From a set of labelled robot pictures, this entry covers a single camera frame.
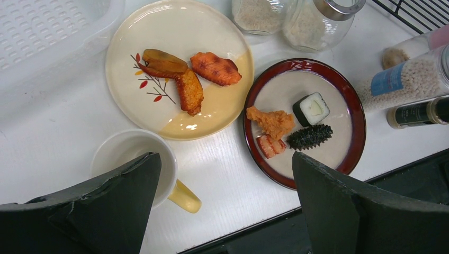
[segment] black spiky food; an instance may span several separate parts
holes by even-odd
[[[325,124],[313,125],[299,131],[295,131],[287,137],[290,148],[295,150],[309,150],[330,139],[334,132]]]

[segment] white mug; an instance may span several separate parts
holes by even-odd
[[[178,166],[175,154],[168,143],[153,132],[130,129],[107,138],[94,155],[91,177],[116,169],[146,152],[159,153],[162,161],[151,209],[169,199],[184,210],[196,213],[201,207],[201,201],[176,178]]]

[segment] jar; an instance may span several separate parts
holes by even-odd
[[[332,0],[293,0],[282,26],[290,46],[306,52],[321,52],[339,44],[365,0],[339,2],[346,2],[345,6]]]
[[[449,45],[381,71],[354,88],[367,112],[449,94]]]
[[[243,31],[268,35],[278,32],[289,0],[232,0],[232,18]]]
[[[385,49],[382,54],[383,69],[391,68],[447,44],[449,44],[449,25]]]
[[[394,129],[430,124],[449,124],[449,97],[393,107],[388,110],[387,121]]]

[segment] black label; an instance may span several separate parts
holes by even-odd
[[[400,107],[396,110],[396,121],[400,126],[419,126],[434,124],[427,115],[427,104],[418,103]]]

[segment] mug handle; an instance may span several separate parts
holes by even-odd
[[[190,213],[201,208],[201,200],[178,179],[168,199]]]

